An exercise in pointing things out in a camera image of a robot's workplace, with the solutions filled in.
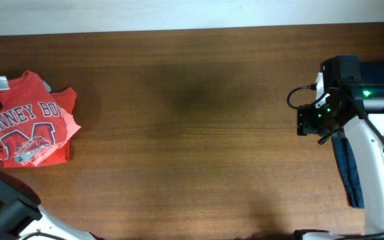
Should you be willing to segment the orange-red printed t-shirt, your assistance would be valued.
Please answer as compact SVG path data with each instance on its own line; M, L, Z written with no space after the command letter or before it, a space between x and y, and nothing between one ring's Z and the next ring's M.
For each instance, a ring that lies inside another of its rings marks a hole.
M38 74L25 71L0 81L0 162L26 165L26 154L36 154L63 143L66 122L54 97Z

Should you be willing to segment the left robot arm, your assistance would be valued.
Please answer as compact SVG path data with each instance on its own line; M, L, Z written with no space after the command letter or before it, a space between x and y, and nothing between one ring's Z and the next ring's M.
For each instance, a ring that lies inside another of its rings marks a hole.
M0 240L99 240L48 214L39 196L22 181L0 171Z

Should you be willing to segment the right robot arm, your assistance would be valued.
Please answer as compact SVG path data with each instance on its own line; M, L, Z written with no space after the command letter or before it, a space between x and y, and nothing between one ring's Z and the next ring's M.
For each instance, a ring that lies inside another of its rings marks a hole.
M384 239L384 61L332 57L308 88L316 97L296 107L297 134L332 141L350 202L365 211L361 238Z

